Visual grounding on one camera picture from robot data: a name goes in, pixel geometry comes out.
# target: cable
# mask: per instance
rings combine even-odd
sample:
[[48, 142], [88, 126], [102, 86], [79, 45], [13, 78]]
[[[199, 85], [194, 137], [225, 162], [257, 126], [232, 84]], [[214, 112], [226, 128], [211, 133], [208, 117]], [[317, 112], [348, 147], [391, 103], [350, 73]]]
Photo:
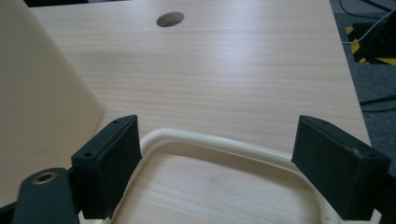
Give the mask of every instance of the cable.
[[355, 44], [355, 43], [358, 43], [358, 42], [362, 41], [363, 38], [366, 37], [368, 34], [370, 34], [370, 32], [371, 32], [382, 20], [384, 20], [386, 17], [390, 16], [390, 14], [392, 14], [394, 11], [396, 11], [396, 8], [393, 9], [392, 11], [390, 11], [389, 13], [387, 13], [387, 14], [386, 14], [385, 16], [383, 16], [381, 19], [379, 19], [376, 23], [374, 23], [374, 25], [373, 25], [372, 27], [370, 27], [370, 29], [369, 29], [364, 35], [362, 35], [361, 38], [359, 38], [358, 40], [354, 40], [354, 41], [352, 41], [352, 42], [343, 41], [343, 44]]
[[384, 96], [384, 97], [380, 97], [374, 100], [367, 100], [367, 101], [362, 101], [359, 102], [359, 104], [361, 105], [369, 105], [369, 104], [373, 104], [373, 103], [380, 103], [380, 102], [385, 102], [385, 101], [392, 101], [392, 100], [396, 100], [396, 95], [388, 95], [388, 96]]
[[[164, 144], [170, 142], [176, 142], [196, 147], [204, 147], [214, 151], [239, 156], [245, 159], [260, 161], [271, 166], [280, 168], [291, 174], [295, 174], [296, 176], [300, 177], [307, 184], [307, 186], [314, 191], [320, 210], [320, 223], [341, 224], [341, 218], [329, 205], [326, 199], [324, 199], [323, 196], [309, 182], [309, 180], [304, 177], [304, 175], [298, 170], [298, 168], [293, 163], [291, 163], [291, 154], [278, 150], [273, 150], [267, 147], [260, 147], [249, 143], [239, 142], [232, 139], [204, 133], [194, 133], [178, 129], [162, 128], [146, 134], [146, 136], [144, 136], [140, 140], [140, 151], [143, 160], [139, 162], [139, 166], [131, 176], [127, 189], [131, 187], [132, 182], [134, 181], [138, 172], [141, 170], [144, 162], [147, 161], [155, 151], [161, 150]], [[120, 205], [121, 202], [116, 208], [115, 214], [117, 214], [117, 212], [119, 211]], [[95, 224], [111, 224], [112, 220], [113, 219], [109, 218], [105, 220], [98, 220], [95, 222]]]
[[[396, 100], [396, 95], [388, 95], [388, 96], [384, 96], [384, 97], [380, 97], [374, 100], [367, 100], [367, 101], [362, 101], [359, 102], [359, 104], [361, 106], [364, 105], [370, 105], [370, 104], [375, 104], [375, 103], [381, 103], [381, 102], [386, 102], [386, 101], [393, 101]], [[361, 112], [363, 113], [380, 113], [380, 112], [388, 112], [391, 110], [396, 110], [396, 107], [391, 107], [391, 108], [387, 108], [387, 109], [375, 109], [375, 110], [362, 110]]]
[[371, 1], [371, 0], [361, 0], [361, 1], [362, 1], [363, 3], [365, 3], [365, 4], [368, 4], [368, 5], [372, 6], [372, 7], [379, 8], [379, 9], [381, 9], [381, 10], [384, 10], [384, 11], [387, 11], [387, 12], [390, 12], [390, 11], [391, 11], [391, 9], [389, 9], [389, 8], [387, 8], [387, 7], [383, 7], [383, 6], [381, 6], [381, 5], [379, 5], [379, 4], [375, 3], [375, 2], [373, 2], [373, 1]]
[[379, 110], [362, 110], [363, 113], [381, 113], [396, 110], [396, 107], [388, 108], [388, 109], [379, 109]]
[[345, 11], [345, 13], [348, 14], [348, 15], [350, 15], [350, 16], [361, 17], [361, 18], [369, 18], [369, 19], [381, 19], [380, 17], [371, 17], [371, 16], [362, 16], [362, 15], [353, 14], [353, 13], [351, 13], [351, 12], [348, 12], [348, 11], [344, 8], [342, 0], [339, 0], [339, 3], [340, 3], [341, 9], [343, 9], [343, 10]]

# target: yellow and black hazard tape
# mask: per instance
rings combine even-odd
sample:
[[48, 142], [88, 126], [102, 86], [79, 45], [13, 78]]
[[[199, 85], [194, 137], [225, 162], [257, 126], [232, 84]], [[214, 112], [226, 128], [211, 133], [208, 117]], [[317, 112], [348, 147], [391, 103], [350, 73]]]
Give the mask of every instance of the yellow and black hazard tape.
[[396, 58], [375, 58], [367, 57], [361, 54], [360, 44], [357, 42], [356, 33], [352, 26], [346, 28], [346, 34], [350, 42], [350, 48], [352, 50], [353, 59], [357, 63], [367, 63], [367, 64], [391, 64], [396, 65]]

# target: screw hole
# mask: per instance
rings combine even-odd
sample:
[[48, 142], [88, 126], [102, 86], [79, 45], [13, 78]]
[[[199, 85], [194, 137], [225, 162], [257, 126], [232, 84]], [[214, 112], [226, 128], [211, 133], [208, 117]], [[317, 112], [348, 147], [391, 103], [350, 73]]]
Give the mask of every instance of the screw hole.
[[50, 182], [51, 180], [55, 179], [57, 174], [55, 172], [44, 173], [42, 175], [37, 176], [33, 183], [36, 185], [41, 185]]
[[92, 152], [86, 152], [86, 153], [84, 153], [84, 156], [85, 157], [92, 157], [93, 153]]
[[178, 25], [184, 20], [184, 14], [181, 12], [169, 12], [162, 15], [157, 20], [157, 25], [161, 27], [171, 27]]

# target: wooden desk surface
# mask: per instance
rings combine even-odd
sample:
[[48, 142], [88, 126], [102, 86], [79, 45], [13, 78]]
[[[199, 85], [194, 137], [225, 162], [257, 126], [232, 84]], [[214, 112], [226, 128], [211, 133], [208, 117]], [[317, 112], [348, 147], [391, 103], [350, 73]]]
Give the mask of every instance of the wooden desk surface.
[[[327, 0], [136, 0], [32, 10], [106, 106], [102, 126], [136, 114], [141, 136], [178, 128], [291, 153], [298, 117], [309, 115], [369, 143]], [[185, 15], [182, 23], [157, 26], [173, 11]], [[244, 160], [234, 169], [234, 157], [202, 154], [154, 155], [120, 223], [318, 222], [315, 199], [294, 177]], [[253, 209], [255, 194], [271, 199], [263, 214]], [[274, 212], [287, 205], [289, 212]]]

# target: grey carpet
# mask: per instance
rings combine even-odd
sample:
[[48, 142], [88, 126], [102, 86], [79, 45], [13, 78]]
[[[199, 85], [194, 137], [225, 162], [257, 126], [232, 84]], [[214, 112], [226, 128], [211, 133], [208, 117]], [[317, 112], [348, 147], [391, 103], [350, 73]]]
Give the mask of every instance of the grey carpet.
[[[365, 14], [368, 16], [383, 16], [385, 13]], [[348, 41], [345, 28], [354, 22], [376, 22], [349, 16], [345, 13], [335, 13], [335, 21], [343, 41]], [[396, 65], [363, 64], [353, 60], [349, 45], [344, 45], [346, 59], [360, 102], [396, 95]], [[396, 107], [396, 100], [362, 106], [363, 111], [383, 110]], [[363, 112], [367, 132], [372, 147], [392, 158], [389, 172], [396, 175], [396, 109], [384, 112]]]

